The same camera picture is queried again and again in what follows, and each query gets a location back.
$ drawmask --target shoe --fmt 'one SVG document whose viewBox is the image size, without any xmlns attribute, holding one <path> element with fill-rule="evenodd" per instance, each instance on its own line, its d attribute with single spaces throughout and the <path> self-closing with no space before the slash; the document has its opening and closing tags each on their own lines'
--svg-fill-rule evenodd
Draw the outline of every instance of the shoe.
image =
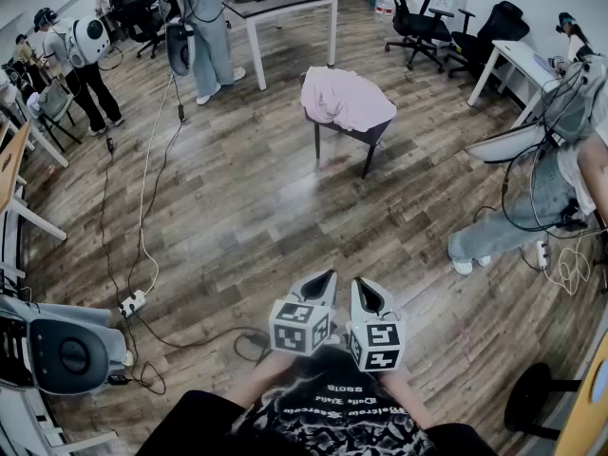
<svg viewBox="0 0 608 456">
<path fill-rule="evenodd" d="M 491 256 L 482 256 L 481 258 L 475 258 L 477 263 L 479 263 L 480 267 L 487 267 L 489 263 L 492 261 Z"/>
<path fill-rule="evenodd" d="M 100 133 L 105 133 L 107 132 L 107 125 L 102 128 L 101 130 L 97 130 L 96 132 L 93 131 L 93 129 L 91 127 L 88 128 L 88 135 L 90 135 L 91 137 L 95 137 L 97 135 L 99 135 Z"/>
<path fill-rule="evenodd" d="M 452 265 L 454 266 L 454 270 L 461 276 L 468 276 L 473 272 L 473 260 L 468 262 L 457 262 L 456 260 L 452 260 Z"/>
<path fill-rule="evenodd" d="M 132 351 L 127 350 L 126 355 L 124 356 L 123 365 L 126 367 L 132 367 L 133 363 L 135 363 L 135 356 L 133 355 Z"/>
<path fill-rule="evenodd" d="M 244 67 L 235 67 L 233 71 L 233 78 L 235 81 L 242 80 L 245 77 L 246 71 Z"/>
<path fill-rule="evenodd" d="M 217 83 L 216 84 L 216 90 L 212 94 L 207 95 L 207 96 L 198 97 L 197 98 L 197 105 L 204 105 L 204 104 L 206 104 L 209 100 L 211 100 L 211 97 L 213 95 L 215 95 L 219 91 L 220 88 L 221 88 L 221 84 Z"/>
</svg>

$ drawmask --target black stool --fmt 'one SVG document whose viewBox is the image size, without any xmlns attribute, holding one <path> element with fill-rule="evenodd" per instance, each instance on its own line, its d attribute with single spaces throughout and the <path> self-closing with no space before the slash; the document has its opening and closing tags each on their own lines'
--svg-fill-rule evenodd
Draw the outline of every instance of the black stool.
<svg viewBox="0 0 608 456">
<path fill-rule="evenodd" d="M 513 432 L 557 441 L 560 431 L 534 424 L 552 391 L 579 391 L 580 380 L 553 380 L 544 363 L 532 365 L 515 384 L 504 410 L 504 426 Z"/>
</svg>

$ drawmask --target white desk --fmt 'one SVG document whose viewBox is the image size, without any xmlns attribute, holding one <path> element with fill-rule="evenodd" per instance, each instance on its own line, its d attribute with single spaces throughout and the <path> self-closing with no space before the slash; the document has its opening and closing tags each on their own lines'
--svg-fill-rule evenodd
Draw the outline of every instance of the white desk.
<svg viewBox="0 0 608 456">
<path fill-rule="evenodd" d="M 501 86 L 498 88 L 499 93 L 504 91 L 509 79 L 513 76 L 515 69 L 518 69 L 526 78 L 534 83 L 539 90 L 532 97 L 525 110 L 519 116 L 519 118 L 513 123 L 513 127 L 520 126 L 523 121 L 528 117 L 532 110 L 536 107 L 542 97 L 542 93 L 552 91 L 560 85 L 560 80 L 556 74 L 553 74 L 544 69 L 534 59 L 536 52 L 528 44 L 522 41 L 494 41 L 494 50 L 490 55 L 490 59 L 485 65 L 484 72 L 480 77 L 475 89 L 471 93 L 471 97 L 468 99 L 469 106 L 475 105 L 479 98 L 487 79 L 490 77 L 494 65 L 498 57 L 502 55 L 509 63 L 510 69 L 507 71 Z"/>
</svg>

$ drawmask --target chair leg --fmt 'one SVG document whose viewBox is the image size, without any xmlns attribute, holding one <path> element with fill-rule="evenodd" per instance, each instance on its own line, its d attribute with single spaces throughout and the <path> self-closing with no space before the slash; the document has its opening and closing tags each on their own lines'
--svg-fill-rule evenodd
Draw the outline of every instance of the chair leg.
<svg viewBox="0 0 608 456">
<path fill-rule="evenodd" d="M 23 218 L 34 223 L 38 228 L 42 228 L 47 233 L 51 233 L 54 237 L 57 237 L 61 241 L 64 241 L 67 238 L 66 232 L 61 231 L 59 228 L 53 226 L 45 219 L 40 218 L 26 206 L 15 200 L 15 198 L 10 199 L 9 208 L 18 215 L 21 215 Z"/>
<path fill-rule="evenodd" d="M 67 117 L 69 118 L 69 121 L 72 123 L 72 126 L 76 126 L 76 123 L 74 123 L 74 119 L 72 118 L 72 116 L 69 114 L 69 111 L 66 112 Z"/>
<path fill-rule="evenodd" d="M 314 150 L 316 151 L 316 159 L 321 159 L 321 138 L 319 134 L 319 124 L 314 124 Z"/>
<path fill-rule="evenodd" d="M 368 157 L 365 159 L 365 165 L 363 166 L 363 174 L 361 174 L 361 179 L 364 179 L 368 175 L 368 170 L 370 169 L 371 158 L 373 157 L 373 151 L 376 149 L 375 145 L 370 145 L 370 150 L 368 151 Z"/>
<path fill-rule="evenodd" d="M 47 130 L 48 134 L 50 135 L 50 137 L 53 139 L 53 141 L 55 142 L 55 145 L 57 145 L 59 147 L 59 150 L 61 150 L 62 154 L 65 154 L 66 151 L 65 149 L 61 146 L 61 144 L 57 141 L 57 139 L 55 138 L 55 136 L 53 135 L 53 132 L 50 131 L 49 126 L 47 125 L 47 121 L 41 117 L 41 122 L 42 125 L 44 126 L 44 128 Z"/>
</svg>

